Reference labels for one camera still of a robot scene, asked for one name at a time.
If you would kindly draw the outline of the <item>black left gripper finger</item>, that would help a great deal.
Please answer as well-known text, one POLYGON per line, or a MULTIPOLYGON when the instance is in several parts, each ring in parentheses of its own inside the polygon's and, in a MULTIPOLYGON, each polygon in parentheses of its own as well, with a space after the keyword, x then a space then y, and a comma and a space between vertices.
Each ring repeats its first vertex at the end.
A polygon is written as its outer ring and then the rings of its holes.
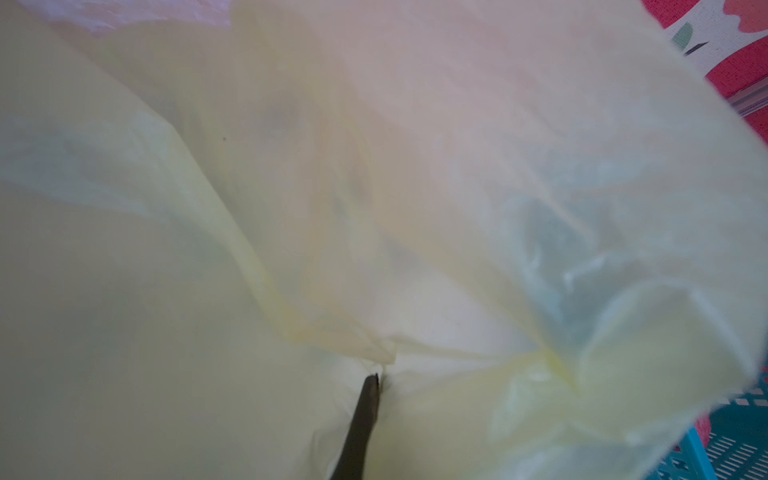
POLYGON ((369 375, 361 388, 340 457, 330 477, 331 480, 363 478, 367 447, 377 421, 380 396, 379 375, 369 375))

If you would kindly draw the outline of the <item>yellow translucent plastic bag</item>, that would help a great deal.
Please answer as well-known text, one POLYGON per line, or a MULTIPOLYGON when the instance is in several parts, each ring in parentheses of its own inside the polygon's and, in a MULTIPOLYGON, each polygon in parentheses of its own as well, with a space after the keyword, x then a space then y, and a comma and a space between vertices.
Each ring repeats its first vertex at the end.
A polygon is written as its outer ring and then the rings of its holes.
POLYGON ((639 1, 1 5, 1 475, 639 479, 767 353, 767 149, 639 1))

